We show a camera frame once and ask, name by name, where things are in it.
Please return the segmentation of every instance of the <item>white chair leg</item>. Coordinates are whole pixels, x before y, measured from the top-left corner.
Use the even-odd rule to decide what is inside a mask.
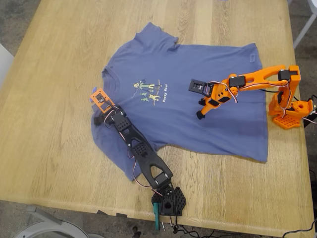
[[[304,28],[302,29],[301,33],[299,33],[298,37],[294,41],[293,47],[294,49],[297,47],[298,43],[302,40],[303,36],[306,34],[314,20],[316,19],[316,14],[312,14],[309,18],[309,20],[306,22]]]

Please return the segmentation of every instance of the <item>wood grain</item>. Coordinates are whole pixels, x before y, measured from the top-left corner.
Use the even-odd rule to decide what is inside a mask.
[[[92,140],[88,97],[102,68],[149,21],[182,44],[255,42],[263,67],[294,64],[286,2],[42,0],[0,91],[0,199],[153,220],[152,192]],[[266,164],[160,149],[188,201],[179,223],[270,236],[309,227],[304,130],[269,119],[268,136]]]

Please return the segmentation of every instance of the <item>gray carpet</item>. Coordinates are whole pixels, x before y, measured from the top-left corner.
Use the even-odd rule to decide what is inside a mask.
[[[40,0],[1,0],[0,1],[0,43],[13,55],[16,54],[27,27],[32,19]],[[293,0],[290,5],[290,17],[295,38],[310,17],[311,11],[305,0]],[[295,50],[296,61],[300,66],[302,81],[300,84],[301,98],[308,99],[317,94],[317,21]],[[309,125],[305,129],[308,158],[310,168],[317,171],[317,125]],[[24,212],[25,205],[0,201],[0,238],[14,237],[20,230],[36,221],[31,215]],[[54,208],[43,208],[57,218],[71,221],[82,227],[88,233],[97,233],[106,238],[132,237],[133,226],[138,226],[141,237],[184,238],[189,237],[182,233],[173,234],[172,228],[166,224],[166,232],[156,232],[154,223],[149,221],[96,215],[82,212],[66,211]],[[201,235],[209,235],[212,230],[195,228]],[[225,235],[220,231],[215,236]],[[252,238],[258,235],[239,234],[232,237]]]

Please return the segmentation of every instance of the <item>t-shirt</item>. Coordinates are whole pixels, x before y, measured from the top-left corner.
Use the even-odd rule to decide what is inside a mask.
[[[177,44],[178,38],[148,23],[121,46],[102,71],[104,91],[119,104],[152,147],[171,144],[266,162],[265,92],[240,92],[199,120],[203,95],[188,91],[192,79],[222,81],[262,68],[255,44],[243,47]],[[100,113],[96,110],[93,117]],[[134,159],[114,127],[95,126],[98,147],[132,180]],[[140,173],[137,166],[135,174]]]

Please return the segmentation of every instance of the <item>wire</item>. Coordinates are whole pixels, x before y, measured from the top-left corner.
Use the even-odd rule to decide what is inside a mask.
[[[313,170],[309,170],[310,172],[312,172],[314,174],[314,177],[315,177],[315,182],[317,182],[317,178],[316,178],[316,174]]]
[[[309,119],[307,119],[307,118],[303,118],[304,120],[308,120],[308,121],[310,121],[311,123],[313,123],[313,124],[317,124],[317,122],[314,122],[314,121],[312,121],[312,120],[309,120]]]
[[[181,228],[183,228],[183,230],[177,230],[178,232],[183,232],[184,234],[189,234],[191,237],[195,237],[195,238],[219,238],[219,237],[229,237],[229,236],[237,236],[237,235],[240,235],[241,233],[227,233],[227,232],[221,232],[221,231],[217,231],[217,232],[220,232],[220,233],[225,233],[226,235],[220,235],[220,236],[213,236],[214,232],[216,230],[213,230],[212,233],[209,235],[209,236],[203,236],[203,237],[200,237],[198,232],[197,231],[188,231],[186,230],[186,228],[183,226],[183,225],[179,225]]]
[[[174,202],[175,202],[175,224],[176,224],[176,228],[178,228],[178,224],[177,224],[177,202],[175,200],[175,190],[174,190],[172,182],[170,182],[170,186],[173,189],[173,199],[174,199]]]
[[[111,126],[107,126],[107,125],[106,125],[106,120],[107,120],[107,118],[110,116],[110,114],[111,114],[112,112],[117,113],[114,109],[112,109],[112,110],[108,113],[108,115],[105,117],[105,120],[104,120],[104,125],[105,125],[107,128],[111,128],[111,127],[113,127],[113,125],[114,125],[114,124],[112,124]]]
[[[229,93],[231,94],[231,96],[232,96],[233,99],[234,99],[234,102],[235,102],[235,103],[238,103],[236,96],[234,96],[234,94],[231,92],[230,88],[229,88],[225,83],[218,82],[218,81],[210,81],[210,82],[208,82],[208,83],[217,83],[217,84],[222,84],[222,85],[226,86],[226,91],[229,91]]]
[[[278,93],[278,91],[270,91],[270,90],[265,90],[265,89],[260,89],[261,91],[268,92],[268,93]]]
[[[160,194],[159,192],[155,191],[153,188],[151,189],[153,192],[157,193],[158,195],[160,195],[161,197],[163,197],[162,194]]]
[[[290,231],[290,232],[285,232],[282,236],[282,238],[285,238],[286,235],[291,234],[291,233],[297,233],[297,232],[309,232],[313,229],[315,222],[317,221],[317,218],[313,221],[311,227],[307,230],[296,230],[296,231]]]
[[[132,170],[132,174],[133,174],[133,178],[134,178],[135,182],[137,182],[138,185],[140,185],[141,187],[151,187],[150,185],[144,186],[144,185],[140,184],[139,181],[135,178],[134,169],[135,169],[136,164],[137,164],[137,160],[134,161],[134,166],[133,166],[133,170]]]
[[[287,84],[285,84],[283,86],[275,85],[275,84],[271,84],[271,83],[255,83],[255,84],[252,84],[252,85],[247,85],[247,86],[241,87],[240,89],[251,88],[253,86],[262,85],[262,84],[268,84],[268,85],[271,85],[271,86],[277,87],[277,88],[284,88],[284,87],[286,87],[289,84],[289,82],[287,82]]]
[[[130,151],[130,150],[129,150],[129,148],[128,148],[128,157],[129,157],[130,159],[133,159],[134,156],[131,157],[131,156],[129,155],[129,151]]]
[[[270,91],[270,90],[265,90],[265,89],[260,89],[261,91],[264,91],[264,92],[268,92],[268,93],[279,93],[279,91]]]

